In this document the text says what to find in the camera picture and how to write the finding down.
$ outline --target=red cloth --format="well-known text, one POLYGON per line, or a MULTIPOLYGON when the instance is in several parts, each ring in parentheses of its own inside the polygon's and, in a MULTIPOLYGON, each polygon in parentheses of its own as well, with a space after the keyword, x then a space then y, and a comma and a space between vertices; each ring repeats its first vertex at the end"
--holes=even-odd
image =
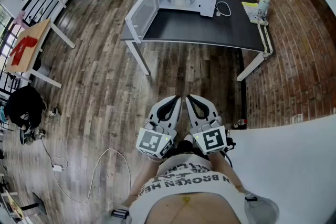
POLYGON ((14 59, 12 62, 12 66, 17 66, 20 63, 21 57, 23 52, 25 51, 25 48, 33 48, 37 43, 37 39, 33 37, 26 36, 23 38, 18 45, 15 46, 15 48, 10 53, 10 56, 14 55, 14 59))

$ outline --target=person's arm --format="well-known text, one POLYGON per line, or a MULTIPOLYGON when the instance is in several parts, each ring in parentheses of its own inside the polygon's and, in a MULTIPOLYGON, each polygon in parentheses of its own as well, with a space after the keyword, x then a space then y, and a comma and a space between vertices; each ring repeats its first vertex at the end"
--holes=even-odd
POLYGON ((140 173, 138 174, 137 178, 135 179, 133 186, 131 188, 131 191, 128 195, 128 198, 126 201, 122 203, 122 205, 130 207, 132 202, 134 202, 142 188, 142 186, 148 182, 151 178, 156 176, 157 171, 159 169, 161 162, 159 159, 152 160, 148 159, 144 165, 142 166, 142 169, 140 173))
POLYGON ((213 171, 226 175, 241 193, 246 193, 242 182, 220 152, 208 155, 213 171))

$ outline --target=black table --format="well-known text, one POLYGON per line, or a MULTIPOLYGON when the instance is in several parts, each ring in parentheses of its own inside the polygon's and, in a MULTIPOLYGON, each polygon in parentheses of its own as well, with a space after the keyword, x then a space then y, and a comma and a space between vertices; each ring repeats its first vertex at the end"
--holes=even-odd
MULTIPOLYGON (((230 17, 218 17, 216 10, 213 17, 206 17, 197 12, 160 9, 142 42, 209 44, 260 52, 238 76, 237 80, 242 81, 272 53, 272 48, 266 45, 265 49, 258 26, 249 21, 242 5, 242 2, 256 3, 257 0, 217 1, 225 1, 229 5, 232 13, 230 17)), ((218 8, 222 13, 228 14, 225 4, 219 4, 218 8)), ((149 75, 150 70, 126 23, 124 23, 121 40, 127 43, 144 73, 149 75)))

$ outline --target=cable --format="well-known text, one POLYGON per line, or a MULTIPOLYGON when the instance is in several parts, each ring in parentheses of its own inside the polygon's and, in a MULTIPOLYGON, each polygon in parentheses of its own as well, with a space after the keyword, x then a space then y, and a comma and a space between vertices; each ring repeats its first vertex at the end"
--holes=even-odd
POLYGON ((225 157, 228 159, 228 161, 229 161, 229 163, 230 163, 230 166, 231 166, 231 168, 233 168, 233 166, 232 166, 232 162, 231 162, 231 160, 230 160, 229 156, 227 156, 227 154, 226 154, 224 151, 221 151, 221 154, 222 154, 223 156, 225 156, 225 157))
POLYGON ((4 127, 3 123, 1 123, 1 128, 5 129, 5 130, 8 130, 8 131, 14 131, 14 130, 11 130, 11 129, 7 129, 6 127, 4 127))
POLYGON ((51 165, 53 165, 53 159, 51 158, 51 155, 50 155, 49 152, 47 151, 46 146, 44 145, 44 143, 43 143, 43 139, 42 139, 42 138, 41 138, 41 141, 42 141, 42 145, 43 145, 44 149, 46 150, 46 153, 48 154, 48 156, 49 156, 49 158, 50 158, 51 165))
MULTIPOLYGON (((46 153, 48 154, 48 156, 49 156, 49 158, 50 158, 51 165, 53 165, 53 159, 54 159, 54 158, 65 159, 65 158, 60 158, 60 157, 53 157, 53 158, 52 158, 52 157, 50 156, 50 154, 48 153, 46 147, 44 146, 43 140, 42 140, 42 145, 43 145, 44 149, 46 150, 46 153)), ((90 197, 90 194, 91 194, 92 184, 93 184, 93 179, 94 179, 94 173, 95 173, 95 171, 96 171, 96 168, 97 168, 97 166, 98 166, 98 164, 99 164, 100 159, 102 158, 102 156, 103 156, 107 151, 109 151, 109 150, 113 150, 113 151, 117 152, 117 153, 118 153, 121 157, 123 157, 123 159, 125 160, 125 162, 126 162, 126 166, 127 166, 127 170, 128 170, 128 174, 129 174, 129 176, 130 176, 130 177, 129 177, 129 190, 128 190, 128 192, 130 192, 130 191, 131 191, 131 172, 130 172, 130 168, 129 168, 129 166, 128 166, 128 162, 127 162, 126 158, 124 157, 124 155, 122 155, 119 151, 115 150, 114 148, 108 148, 107 150, 105 150, 105 151, 103 152, 103 154, 100 155, 100 157, 99 157, 99 159, 98 159, 98 161, 97 161, 97 164, 96 164, 96 166, 95 166, 94 169, 93 169, 92 180, 91 180, 91 184, 90 184, 90 189, 89 189, 88 197, 87 197, 84 201, 77 201, 77 200, 75 200, 75 199, 72 199, 69 195, 67 195, 67 194, 64 192, 64 190, 61 188, 61 186, 58 184, 58 181, 57 181, 55 172, 54 172, 54 170, 53 170, 53 174, 54 174, 54 177, 55 177, 55 180, 56 180, 56 183, 57 183, 57 186, 59 187, 59 189, 60 189, 60 190, 61 190, 61 191, 62 191, 62 192, 63 192, 63 193, 70 199, 70 200, 73 200, 73 201, 77 202, 78 204, 83 204, 85 201, 87 201, 87 200, 89 199, 89 197, 90 197)), ((62 170, 66 169, 66 168, 68 167, 68 161, 66 160, 66 162, 67 162, 67 166, 66 166, 65 168, 62 168, 62 170)))
POLYGON ((216 10, 217 10, 217 13, 216 13, 217 16, 220 16, 220 15, 223 15, 223 16, 226 16, 226 17, 231 16, 231 9, 230 9, 229 5, 228 5, 225 1, 219 1, 219 2, 217 2, 215 8, 216 8, 216 10), (228 7, 229 12, 230 12, 229 15, 226 15, 226 14, 221 13, 221 12, 219 11, 219 9, 218 9, 218 4, 219 4, 219 3, 225 3, 225 4, 226 4, 226 6, 228 7))
POLYGON ((67 162, 67 165, 66 165, 64 168, 61 167, 62 170, 65 170, 65 169, 68 167, 68 160, 65 159, 65 158, 60 158, 60 157, 53 157, 53 158, 51 159, 51 165, 52 165, 52 166, 54 166, 54 165, 53 165, 53 160, 54 160, 55 158, 57 158, 57 159, 64 159, 64 160, 67 162))

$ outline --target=open microwave door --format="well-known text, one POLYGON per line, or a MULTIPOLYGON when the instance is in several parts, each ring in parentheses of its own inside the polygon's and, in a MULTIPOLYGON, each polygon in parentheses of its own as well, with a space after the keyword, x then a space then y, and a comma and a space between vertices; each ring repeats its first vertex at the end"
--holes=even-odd
POLYGON ((159 0, 138 0, 125 21, 136 43, 140 43, 159 10, 159 0))

